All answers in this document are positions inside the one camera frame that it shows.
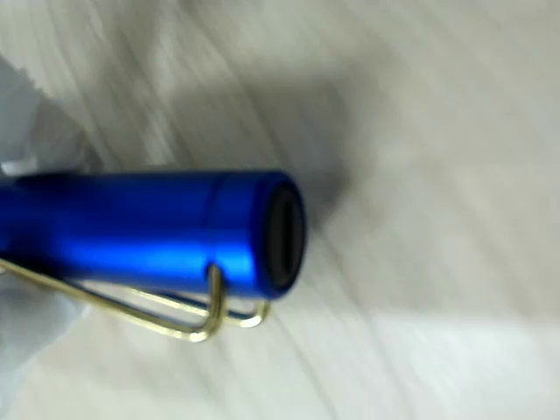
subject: white surface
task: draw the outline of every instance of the white surface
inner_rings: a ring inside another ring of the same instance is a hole
[[[560,3],[3,0],[115,167],[281,165],[316,227],[252,331],[99,312],[13,418],[558,419]]]

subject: metal clip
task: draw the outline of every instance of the metal clip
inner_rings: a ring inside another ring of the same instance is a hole
[[[111,297],[103,296],[100,293],[87,290],[77,283],[64,282],[4,259],[0,259],[0,268],[21,277],[29,283],[64,293],[70,298],[100,307],[135,324],[149,328],[156,333],[193,343],[208,340],[212,337],[221,327],[222,321],[226,321],[234,326],[250,328],[261,324],[270,312],[269,302],[255,304],[252,312],[228,311],[226,309],[227,293],[224,278],[220,268],[216,265],[210,266],[207,271],[208,303],[189,297],[167,294],[158,295],[145,290],[125,288],[150,301],[204,317],[204,320],[199,325],[190,325],[179,320],[160,317],[156,313],[145,311]]]

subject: white cloth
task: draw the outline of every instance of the white cloth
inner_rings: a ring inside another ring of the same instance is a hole
[[[7,176],[88,169],[95,154],[76,124],[0,57],[0,167]],[[33,356],[83,310],[59,293],[0,275],[0,417]]]

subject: wood grain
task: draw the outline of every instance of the wood grain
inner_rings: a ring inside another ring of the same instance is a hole
[[[558,419],[560,3],[2,0],[0,53],[108,165],[280,165],[301,283],[192,346],[94,311],[12,412]]]

